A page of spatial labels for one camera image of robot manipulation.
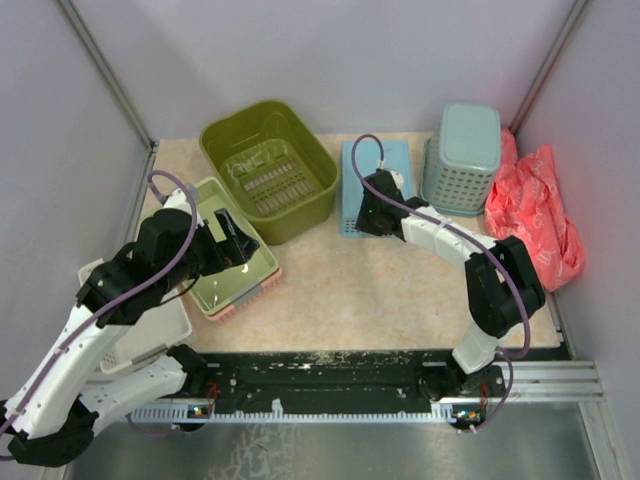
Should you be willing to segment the pink shallow basket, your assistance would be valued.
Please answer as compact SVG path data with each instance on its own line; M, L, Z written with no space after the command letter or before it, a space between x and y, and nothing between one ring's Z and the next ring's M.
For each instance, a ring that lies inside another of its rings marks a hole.
M250 290L239 296L234 302L220 309L214 314L206 315L206 318L214 323L223 324L231 318L246 310L252 304L262 299L269 292L273 291L282 279L282 269L278 268L274 273L269 275L261 283L256 284Z

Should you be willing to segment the light green shallow basket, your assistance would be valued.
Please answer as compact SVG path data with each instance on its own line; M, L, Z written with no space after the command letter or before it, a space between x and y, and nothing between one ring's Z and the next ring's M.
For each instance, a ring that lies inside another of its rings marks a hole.
M216 240L223 240L225 236L214 213L225 208L239 229L259 244L259 248L247 264L232 267L209 277L201 276L195 286L184 296L177 292L170 293L173 300L179 301L189 295L206 316L212 320L222 320L228 312L242 308L247 302L263 293L267 289L267 280L280 272L280 265L219 180L207 177L198 182L195 188L197 190L196 205L200 217L208 222Z

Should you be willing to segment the light blue shallow basket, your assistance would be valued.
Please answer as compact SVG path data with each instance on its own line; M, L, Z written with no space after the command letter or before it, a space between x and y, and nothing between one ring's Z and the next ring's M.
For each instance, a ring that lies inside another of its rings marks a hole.
M341 220L340 234L346 238L371 238L356 229L356 221L363 200L364 188L353 170L351 153L354 141L344 141L341 148ZM405 199L414 195L409 145L406 140L383 140L384 167L397 172L403 178L401 188ZM363 140L356 150L356 162L360 173L368 176L379 165L379 147L374 140Z

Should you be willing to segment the large olive green container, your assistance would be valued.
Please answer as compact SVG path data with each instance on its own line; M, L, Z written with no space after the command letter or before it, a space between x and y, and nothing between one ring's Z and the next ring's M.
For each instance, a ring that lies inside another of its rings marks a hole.
M329 218L340 168L287 104L266 100L214 121L199 143L267 244L283 244Z

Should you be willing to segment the tall teal perforated basket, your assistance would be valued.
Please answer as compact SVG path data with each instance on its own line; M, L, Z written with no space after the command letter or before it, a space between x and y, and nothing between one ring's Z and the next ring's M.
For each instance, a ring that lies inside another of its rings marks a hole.
M453 102L424 144L420 195L445 214L475 217L501 161L501 122L490 106Z

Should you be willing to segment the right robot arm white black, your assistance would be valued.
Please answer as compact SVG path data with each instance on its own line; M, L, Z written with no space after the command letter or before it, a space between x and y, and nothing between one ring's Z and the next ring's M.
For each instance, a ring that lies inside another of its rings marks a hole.
M431 400L473 393L512 330L545 304L542 285L520 239L477 234L418 197L404 198L397 176L389 170L378 169L363 179L356 228L423 247L465 276L471 326L443 367L426 370L425 389Z

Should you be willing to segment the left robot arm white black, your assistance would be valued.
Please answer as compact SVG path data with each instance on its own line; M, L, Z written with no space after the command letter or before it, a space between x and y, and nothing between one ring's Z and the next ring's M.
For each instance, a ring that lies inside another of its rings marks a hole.
M89 390L104 355L149 310L187 280L244 265L259 249L226 209L214 239L196 213L162 208L146 218L135 241L96 267L78 291L63 332L29 381L1 404L10 459L59 467L83 453L106 426L167 395L194 397L208 384L206 361L186 345L169 348L141 371Z

